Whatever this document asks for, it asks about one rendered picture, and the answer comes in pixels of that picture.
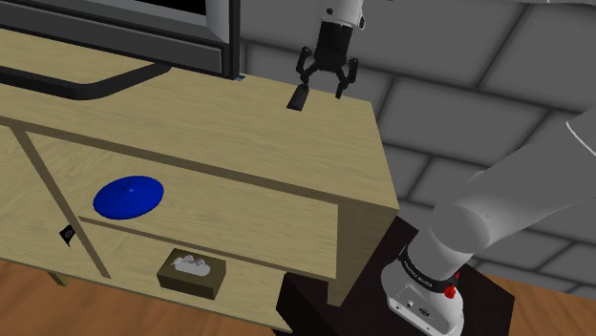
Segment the black flat television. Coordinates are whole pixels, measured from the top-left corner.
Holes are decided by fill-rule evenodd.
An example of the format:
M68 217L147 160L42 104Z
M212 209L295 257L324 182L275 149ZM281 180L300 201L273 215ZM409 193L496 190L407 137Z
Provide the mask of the black flat television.
M71 100L112 95L171 68L234 80L240 0L0 0L0 29L145 61L90 83L0 62L0 84Z

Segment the small black oblong object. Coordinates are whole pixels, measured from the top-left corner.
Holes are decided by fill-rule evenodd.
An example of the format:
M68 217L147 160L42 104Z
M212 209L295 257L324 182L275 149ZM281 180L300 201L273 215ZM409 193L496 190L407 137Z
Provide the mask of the small black oblong object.
M307 84L300 84L296 87L287 108L301 112L304 108L306 100L309 95L309 86Z

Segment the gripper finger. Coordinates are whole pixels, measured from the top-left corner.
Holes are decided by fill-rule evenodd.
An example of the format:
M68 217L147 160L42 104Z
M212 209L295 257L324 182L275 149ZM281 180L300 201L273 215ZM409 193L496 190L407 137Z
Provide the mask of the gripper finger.
M309 84L309 78L319 70L316 62L313 62L307 68L305 67L306 61L313 55L312 50L309 47L303 47L300 51L299 58L296 65L296 72L300 75L300 80L303 84Z
M342 97L343 92L349 87L350 84L354 83L357 77L359 60L356 57L351 57L348 62L347 66L349 68L348 74L345 74L343 71L343 67L337 65L335 67L335 74L339 80L335 97L340 99Z

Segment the brown tissue box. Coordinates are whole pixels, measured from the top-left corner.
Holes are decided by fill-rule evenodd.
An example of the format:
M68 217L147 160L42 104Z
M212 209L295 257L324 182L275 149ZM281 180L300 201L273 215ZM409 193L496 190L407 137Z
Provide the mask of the brown tissue box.
M226 261L174 248L157 272L163 288L215 300L226 275Z

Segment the dark robot stand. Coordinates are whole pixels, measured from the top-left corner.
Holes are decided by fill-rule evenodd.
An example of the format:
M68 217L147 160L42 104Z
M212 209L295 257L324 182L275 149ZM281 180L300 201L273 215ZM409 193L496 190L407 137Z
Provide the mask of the dark robot stand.
M381 285L382 268L416 233L396 217L339 307L327 304L327 283L287 273L276 310L291 332L277 330L275 336L427 336L391 312ZM512 294L467 264L459 271L457 294L463 299L460 336L509 336Z

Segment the blue round plate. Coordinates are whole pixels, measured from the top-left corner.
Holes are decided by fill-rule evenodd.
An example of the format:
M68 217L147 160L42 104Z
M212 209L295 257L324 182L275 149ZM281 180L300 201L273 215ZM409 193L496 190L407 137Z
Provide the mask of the blue round plate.
M164 195L163 185L146 176L129 176L111 181L95 195L93 207L103 218L129 220L156 208Z

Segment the wooden television cabinet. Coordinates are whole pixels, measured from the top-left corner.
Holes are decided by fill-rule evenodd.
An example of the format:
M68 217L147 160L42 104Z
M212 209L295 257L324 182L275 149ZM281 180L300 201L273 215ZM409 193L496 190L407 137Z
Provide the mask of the wooden television cabinet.
M0 62L82 83L146 64L4 29ZM398 202L371 104L314 91L295 112L292 91L177 68L93 100L0 84L0 259L285 332L287 273L342 304ZM129 176L160 204L100 216L96 193ZM160 286L174 248L226 261L215 300Z

